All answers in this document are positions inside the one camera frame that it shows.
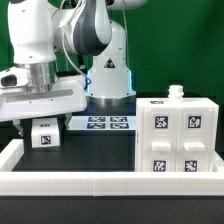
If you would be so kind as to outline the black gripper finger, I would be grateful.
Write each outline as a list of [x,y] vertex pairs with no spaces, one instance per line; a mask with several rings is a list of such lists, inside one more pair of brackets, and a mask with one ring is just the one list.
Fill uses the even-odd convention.
[[57,116],[59,134],[60,134],[60,145],[64,144],[64,134],[69,128],[69,123],[72,119],[71,113],[61,114]]
[[31,119],[14,120],[13,126],[17,129],[18,135],[23,139],[24,142],[24,155],[30,157],[32,153],[31,146]]

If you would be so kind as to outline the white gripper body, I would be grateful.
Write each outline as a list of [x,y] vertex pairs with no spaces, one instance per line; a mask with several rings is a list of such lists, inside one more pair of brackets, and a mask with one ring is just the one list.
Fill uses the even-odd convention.
[[62,77],[49,92],[14,92],[0,95],[0,122],[68,114],[87,107],[85,78]]

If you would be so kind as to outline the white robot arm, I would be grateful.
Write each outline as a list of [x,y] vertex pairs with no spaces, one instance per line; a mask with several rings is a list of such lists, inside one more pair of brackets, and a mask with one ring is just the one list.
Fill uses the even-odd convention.
[[147,0],[78,0],[72,9],[48,0],[9,0],[9,39],[14,66],[0,72],[0,122],[71,114],[86,109],[85,76],[59,78],[56,53],[98,56],[112,39],[110,10]]

